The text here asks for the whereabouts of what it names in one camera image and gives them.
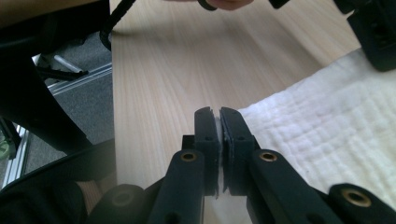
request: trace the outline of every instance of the white towel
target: white towel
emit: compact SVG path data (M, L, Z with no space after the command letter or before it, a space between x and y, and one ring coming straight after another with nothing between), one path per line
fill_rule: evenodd
M310 186L355 184L396 208L396 70L379 73L356 50L240 112Z

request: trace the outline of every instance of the gray carpet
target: gray carpet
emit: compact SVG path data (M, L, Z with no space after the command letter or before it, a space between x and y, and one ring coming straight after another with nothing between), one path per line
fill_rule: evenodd
M39 66L50 66L52 69L70 72L53 60L56 54L87 71L111 63L111 52L102 46L98 34L88 36L83 43L81 40L70 41L55 52L40 57ZM59 80L46 80L48 85L57 82ZM55 99L77 126L87 134L88 139L93 144L97 144L114 138L112 93L112 76L109 74L57 94ZM65 156L64 153L53 149L32 134L29 137L27 151L25 174ZM0 183L4 179L6 168L7 161L0 161Z

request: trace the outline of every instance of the black cable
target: black cable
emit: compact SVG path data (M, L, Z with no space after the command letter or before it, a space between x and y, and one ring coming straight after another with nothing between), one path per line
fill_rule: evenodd
M116 9L111 13L108 17L103 29L99 33L99 38L102 41L102 44L111 51L111 42L109 40L111 31L117 25L117 23L121 20L121 18L127 13L129 8L134 4L135 0L121 0L117 5Z

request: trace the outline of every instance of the green object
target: green object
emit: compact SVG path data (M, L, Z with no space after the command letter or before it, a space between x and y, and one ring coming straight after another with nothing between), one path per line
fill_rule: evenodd
M0 161L7 159L9 156L9 144L6 140L0 142Z

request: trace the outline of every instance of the wood grain surface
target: wood grain surface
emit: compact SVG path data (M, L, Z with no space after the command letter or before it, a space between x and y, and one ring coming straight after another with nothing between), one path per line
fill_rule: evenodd
M256 0L232 12L136 1L112 35L119 183L146 188L163 177L197 109L246 107L359 46L330 0L280 10ZM243 198L206 198L205 223L249 222Z

